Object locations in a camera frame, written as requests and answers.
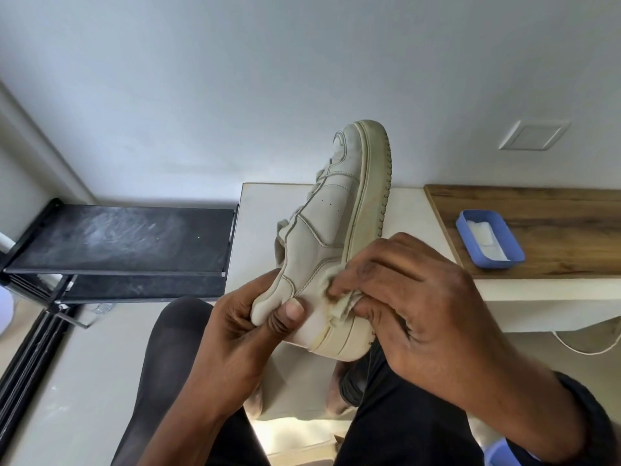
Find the wooden countertop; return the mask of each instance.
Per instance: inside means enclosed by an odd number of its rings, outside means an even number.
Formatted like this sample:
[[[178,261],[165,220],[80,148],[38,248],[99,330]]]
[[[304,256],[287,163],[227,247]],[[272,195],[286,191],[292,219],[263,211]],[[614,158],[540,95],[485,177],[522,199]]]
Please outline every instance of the wooden countertop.
[[[475,278],[621,276],[621,191],[427,185],[453,254]],[[509,270],[474,265],[455,222],[464,209],[497,211],[524,250]]]

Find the white cable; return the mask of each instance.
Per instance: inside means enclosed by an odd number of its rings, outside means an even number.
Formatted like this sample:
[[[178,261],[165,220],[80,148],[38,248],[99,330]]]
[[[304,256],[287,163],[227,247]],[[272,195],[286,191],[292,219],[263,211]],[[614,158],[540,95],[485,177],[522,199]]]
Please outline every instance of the white cable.
[[[556,337],[556,340],[558,340],[559,342],[561,342],[563,345],[565,345],[565,347],[569,348],[572,352],[576,352],[580,355],[586,355],[588,357],[592,357],[594,355],[603,355],[605,352],[609,352],[611,351],[614,347],[617,346],[617,344],[619,343],[619,340],[621,340],[621,334],[619,334],[617,336],[617,340],[614,341],[614,343],[612,345],[610,345],[608,348],[606,348],[605,350],[602,350],[601,352],[593,352],[593,353],[587,353],[587,352],[581,352],[580,350],[576,350],[575,348],[572,348],[571,346],[569,346],[568,344],[566,344],[565,342],[563,342],[561,340],[561,337],[558,336],[558,334],[556,332],[552,332],[552,334]]]

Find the fingernail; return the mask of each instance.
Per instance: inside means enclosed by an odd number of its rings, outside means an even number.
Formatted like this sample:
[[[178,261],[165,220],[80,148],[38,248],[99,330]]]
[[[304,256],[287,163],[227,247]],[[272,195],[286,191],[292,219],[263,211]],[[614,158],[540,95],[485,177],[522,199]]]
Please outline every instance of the fingernail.
[[[299,321],[304,317],[304,308],[295,297],[284,304],[284,312],[292,321]]]

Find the leg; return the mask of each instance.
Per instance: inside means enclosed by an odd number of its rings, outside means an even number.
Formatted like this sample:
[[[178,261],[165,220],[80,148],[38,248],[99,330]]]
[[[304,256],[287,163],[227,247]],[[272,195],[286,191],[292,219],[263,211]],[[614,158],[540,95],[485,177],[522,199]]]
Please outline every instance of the leg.
[[[466,413],[397,376],[377,340],[339,387],[346,402],[360,407],[335,464],[483,464]]]
[[[147,344],[134,413],[114,454],[113,466],[138,462],[190,374],[211,310],[212,306],[200,299],[182,297],[159,315]],[[207,464],[269,464],[243,408],[224,423]]]

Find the wall switch plate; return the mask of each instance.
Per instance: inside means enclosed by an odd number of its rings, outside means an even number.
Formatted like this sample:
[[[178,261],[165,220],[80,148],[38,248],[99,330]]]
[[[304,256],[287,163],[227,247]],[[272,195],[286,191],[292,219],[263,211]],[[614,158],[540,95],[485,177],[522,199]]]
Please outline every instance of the wall switch plate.
[[[503,150],[547,150],[570,126],[570,121],[519,120],[502,141]]]

